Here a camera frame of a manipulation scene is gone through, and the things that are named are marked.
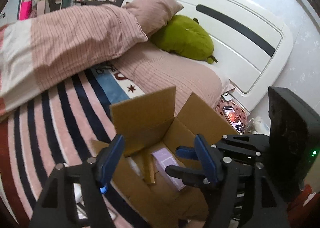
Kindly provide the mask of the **brown cardboard box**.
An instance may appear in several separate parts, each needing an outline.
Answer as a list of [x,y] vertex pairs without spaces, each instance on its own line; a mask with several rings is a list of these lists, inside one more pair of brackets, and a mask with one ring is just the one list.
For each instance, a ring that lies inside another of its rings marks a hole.
[[125,149],[105,198],[133,227],[178,227],[179,220],[204,221],[208,206],[198,188],[178,190],[165,173],[154,171],[155,183],[147,184],[127,161],[144,169],[144,155],[162,148],[170,155],[178,146],[191,147],[197,134],[212,145],[235,130],[196,94],[175,112],[176,89],[170,87],[111,106],[116,133]]

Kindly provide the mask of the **white tube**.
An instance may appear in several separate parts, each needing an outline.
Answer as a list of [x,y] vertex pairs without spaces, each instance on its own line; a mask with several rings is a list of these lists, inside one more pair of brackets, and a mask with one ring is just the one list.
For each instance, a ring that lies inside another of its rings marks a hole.
[[143,174],[135,161],[131,157],[127,157],[126,161],[128,162],[131,169],[136,173],[136,175],[138,175],[140,178],[143,178]]

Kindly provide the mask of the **smartphone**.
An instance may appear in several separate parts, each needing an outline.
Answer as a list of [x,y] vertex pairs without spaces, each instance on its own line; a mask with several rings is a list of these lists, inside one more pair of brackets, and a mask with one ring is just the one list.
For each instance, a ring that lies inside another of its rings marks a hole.
[[224,106],[222,108],[224,115],[231,126],[238,132],[244,132],[244,125],[242,124],[240,117],[237,115],[235,109],[232,106]]

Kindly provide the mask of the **green plush toy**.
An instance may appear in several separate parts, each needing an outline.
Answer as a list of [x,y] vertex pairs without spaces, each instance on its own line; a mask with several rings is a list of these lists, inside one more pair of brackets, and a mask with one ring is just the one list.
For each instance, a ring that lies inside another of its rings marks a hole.
[[214,43],[210,35],[197,21],[174,15],[166,26],[154,33],[150,41],[159,49],[208,64],[217,62]]

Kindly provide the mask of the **white headboard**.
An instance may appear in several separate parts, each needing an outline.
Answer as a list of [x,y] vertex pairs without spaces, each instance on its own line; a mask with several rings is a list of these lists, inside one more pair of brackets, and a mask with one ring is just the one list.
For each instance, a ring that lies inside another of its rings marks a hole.
[[[133,0],[123,0],[126,4]],[[214,42],[217,62],[234,86],[231,96],[251,112],[283,70],[293,48],[285,23],[251,0],[177,0]]]

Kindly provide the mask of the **pink striped pillow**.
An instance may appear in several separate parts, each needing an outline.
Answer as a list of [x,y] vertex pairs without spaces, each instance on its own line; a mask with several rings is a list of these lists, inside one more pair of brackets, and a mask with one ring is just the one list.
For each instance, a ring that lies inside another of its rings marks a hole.
[[136,17],[143,32],[151,37],[184,7],[176,0],[133,0],[123,8]]

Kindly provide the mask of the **folded striped duvet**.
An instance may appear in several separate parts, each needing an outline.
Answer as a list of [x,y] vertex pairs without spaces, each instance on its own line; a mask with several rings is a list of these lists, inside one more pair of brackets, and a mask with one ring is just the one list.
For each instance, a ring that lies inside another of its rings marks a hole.
[[147,40],[136,17],[109,4],[72,6],[1,28],[1,119],[61,81]]

